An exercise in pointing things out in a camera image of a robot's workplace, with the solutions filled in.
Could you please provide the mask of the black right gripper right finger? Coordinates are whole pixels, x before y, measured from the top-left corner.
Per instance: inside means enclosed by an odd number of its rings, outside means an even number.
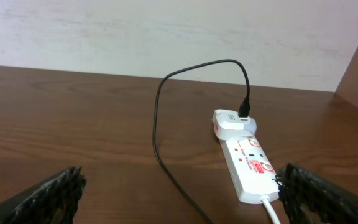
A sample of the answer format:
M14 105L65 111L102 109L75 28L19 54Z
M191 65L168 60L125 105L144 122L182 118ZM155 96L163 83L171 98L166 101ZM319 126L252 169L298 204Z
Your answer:
M290 223L358 224L358 196L288 163L275 181Z

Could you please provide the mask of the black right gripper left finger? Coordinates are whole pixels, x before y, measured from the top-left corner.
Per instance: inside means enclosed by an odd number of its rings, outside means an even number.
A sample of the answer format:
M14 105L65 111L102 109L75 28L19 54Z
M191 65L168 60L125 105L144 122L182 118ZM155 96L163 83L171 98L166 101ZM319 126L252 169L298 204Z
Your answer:
M63 169L0 203L0 224L73 224L86 186L82 167Z

